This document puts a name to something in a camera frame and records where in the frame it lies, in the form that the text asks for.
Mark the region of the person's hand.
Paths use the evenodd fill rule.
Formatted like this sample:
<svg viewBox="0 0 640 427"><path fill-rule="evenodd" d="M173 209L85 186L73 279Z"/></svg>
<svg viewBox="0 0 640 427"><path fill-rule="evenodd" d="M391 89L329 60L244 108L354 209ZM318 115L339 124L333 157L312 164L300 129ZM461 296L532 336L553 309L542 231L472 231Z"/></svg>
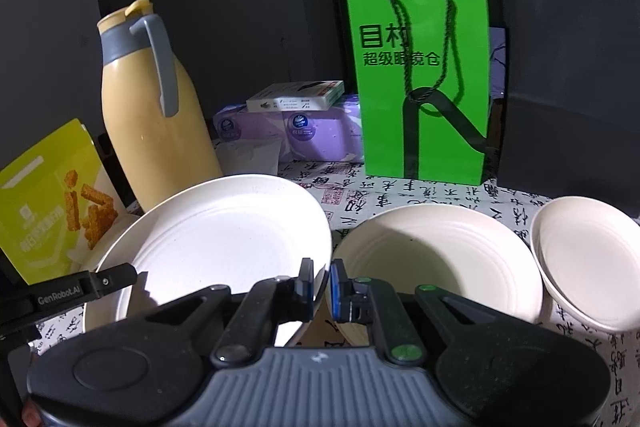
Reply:
<svg viewBox="0 0 640 427"><path fill-rule="evenodd" d="M27 427L42 427L39 411L32 401L26 401L23 407L22 420Z"/></svg>

